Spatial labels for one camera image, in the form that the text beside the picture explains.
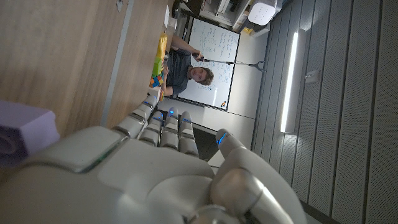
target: wooden table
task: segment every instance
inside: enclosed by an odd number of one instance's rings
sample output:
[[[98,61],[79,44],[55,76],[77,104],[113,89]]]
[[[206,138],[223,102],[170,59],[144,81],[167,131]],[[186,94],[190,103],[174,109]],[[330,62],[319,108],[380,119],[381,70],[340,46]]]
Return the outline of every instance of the wooden table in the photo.
[[[114,0],[0,1],[0,99],[52,110],[61,136],[100,125],[123,2],[118,12]],[[134,1],[107,127],[145,99],[166,4],[171,10],[172,3]]]

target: robotic hand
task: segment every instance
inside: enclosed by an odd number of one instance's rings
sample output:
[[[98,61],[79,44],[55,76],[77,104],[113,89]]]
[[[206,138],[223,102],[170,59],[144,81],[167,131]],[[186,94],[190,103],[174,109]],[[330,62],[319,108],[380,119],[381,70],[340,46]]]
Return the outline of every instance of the robotic hand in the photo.
[[[284,179],[225,129],[216,174],[198,158],[189,113],[153,96],[113,129],[81,130],[0,183],[3,223],[306,223]]]

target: fluorescent light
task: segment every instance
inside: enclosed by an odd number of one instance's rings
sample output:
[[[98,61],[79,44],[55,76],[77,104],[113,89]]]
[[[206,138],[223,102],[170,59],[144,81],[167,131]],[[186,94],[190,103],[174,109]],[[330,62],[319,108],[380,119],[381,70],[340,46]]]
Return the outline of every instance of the fluorescent light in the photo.
[[[280,131],[282,131],[284,133],[286,132],[287,115],[289,113],[290,93],[292,91],[294,63],[296,61],[298,39],[299,39],[299,33],[296,32],[296,33],[294,33],[294,36],[293,36],[292,51],[290,53],[289,72],[287,74],[284,110],[282,113],[282,122],[280,125]]]

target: lavender block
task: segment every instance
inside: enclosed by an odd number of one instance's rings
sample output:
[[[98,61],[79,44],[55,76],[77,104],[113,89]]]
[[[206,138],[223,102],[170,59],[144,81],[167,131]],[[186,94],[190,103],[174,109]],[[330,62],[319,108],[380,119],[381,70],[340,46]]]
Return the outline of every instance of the lavender block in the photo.
[[[0,166],[18,165],[59,139],[52,111],[0,100]]]

